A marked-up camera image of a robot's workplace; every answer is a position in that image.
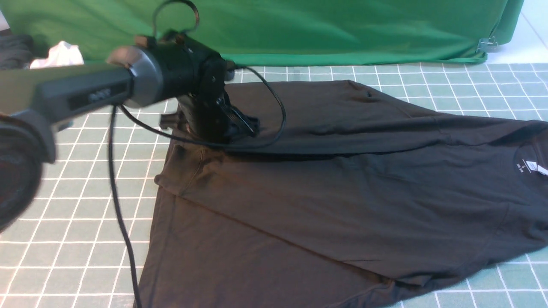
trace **metal clip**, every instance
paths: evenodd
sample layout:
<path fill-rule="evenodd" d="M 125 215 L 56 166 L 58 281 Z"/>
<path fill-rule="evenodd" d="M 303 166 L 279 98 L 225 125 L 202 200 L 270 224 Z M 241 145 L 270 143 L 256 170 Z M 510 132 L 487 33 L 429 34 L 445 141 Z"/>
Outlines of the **metal clip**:
<path fill-rule="evenodd" d="M 490 52 L 494 51 L 495 48 L 499 46 L 499 43 L 496 42 L 496 37 L 491 36 L 489 38 L 482 38 L 478 42 L 478 47 L 476 49 L 476 52 L 479 53 L 480 51 L 483 52 Z"/>

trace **white floor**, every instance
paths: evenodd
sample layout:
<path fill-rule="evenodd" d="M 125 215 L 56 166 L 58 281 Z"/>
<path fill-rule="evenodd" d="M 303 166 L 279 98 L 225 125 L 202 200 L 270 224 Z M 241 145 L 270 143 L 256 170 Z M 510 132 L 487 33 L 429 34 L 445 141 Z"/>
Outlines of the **white floor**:
<path fill-rule="evenodd" d="M 0 31 L 7 28 L 0 12 Z M 512 41 L 492 50 L 488 63 L 548 63 L 548 0 L 525 0 Z"/>

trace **grid mat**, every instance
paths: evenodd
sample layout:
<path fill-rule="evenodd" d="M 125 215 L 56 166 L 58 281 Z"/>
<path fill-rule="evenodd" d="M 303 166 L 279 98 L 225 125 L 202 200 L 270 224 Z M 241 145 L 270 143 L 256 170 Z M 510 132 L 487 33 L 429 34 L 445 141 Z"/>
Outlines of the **grid mat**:
<path fill-rule="evenodd" d="M 257 67 L 268 81 L 350 79 L 442 112 L 548 121 L 548 64 Z M 236 73 L 232 82 L 259 81 Z M 176 101 L 134 111 L 157 127 Z M 131 307 L 129 261 L 111 203 L 109 111 L 75 120 L 58 135 L 38 197 L 0 235 L 0 308 Z M 144 263 L 157 186 L 169 141 L 121 115 L 115 136 L 122 212 Z M 485 269 L 463 283 L 392 308 L 548 308 L 548 249 Z"/>

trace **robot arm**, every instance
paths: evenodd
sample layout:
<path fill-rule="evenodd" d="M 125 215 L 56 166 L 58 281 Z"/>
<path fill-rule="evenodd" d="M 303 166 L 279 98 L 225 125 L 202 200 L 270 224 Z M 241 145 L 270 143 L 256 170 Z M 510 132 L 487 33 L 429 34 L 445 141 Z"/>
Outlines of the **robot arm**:
<path fill-rule="evenodd" d="M 258 120 L 233 107 L 225 92 L 225 78 L 235 68 L 172 32 L 159 42 L 138 36 L 106 63 L 0 72 L 0 232 L 32 202 L 42 164 L 55 162 L 55 134 L 81 115 L 184 97 L 180 117 L 197 139 L 228 144 L 256 136 Z"/>

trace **black cloth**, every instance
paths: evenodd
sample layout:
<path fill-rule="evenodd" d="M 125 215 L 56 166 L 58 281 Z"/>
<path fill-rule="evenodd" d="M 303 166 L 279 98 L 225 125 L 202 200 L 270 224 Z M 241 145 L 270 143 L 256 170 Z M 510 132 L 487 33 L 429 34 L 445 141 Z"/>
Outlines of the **black cloth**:
<path fill-rule="evenodd" d="M 272 86 L 278 143 L 170 144 L 145 307 L 382 307 L 546 246 L 548 176 L 525 162 L 548 166 L 548 123 L 448 115 L 351 81 Z M 253 142 L 272 138 L 269 91 L 227 91 L 261 119 Z"/>
<path fill-rule="evenodd" d="M 0 71 L 27 68 L 34 60 L 30 35 L 0 36 Z"/>

